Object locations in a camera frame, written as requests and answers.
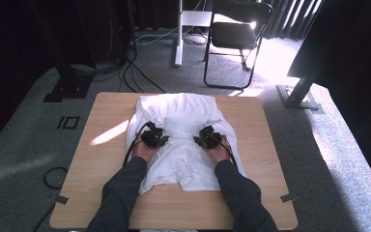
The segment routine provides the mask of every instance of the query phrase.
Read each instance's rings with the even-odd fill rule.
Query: white cloth
[[[180,183],[184,191],[219,190],[214,164],[193,138],[210,124],[215,132],[227,135],[240,173],[246,176],[238,153],[237,136],[216,107],[214,97],[196,94],[141,96],[128,126],[128,147],[147,122],[162,128],[169,139],[149,163],[140,194],[152,186],[175,183]]]

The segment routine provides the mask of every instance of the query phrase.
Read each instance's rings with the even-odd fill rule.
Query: person's left hand
[[[131,151],[133,157],[140,157],[146,162],[150,162],[153,156],[156,154],[159,148],[148,147],[143,141],[141,141],[141,134],[138,135],[136,145]]]

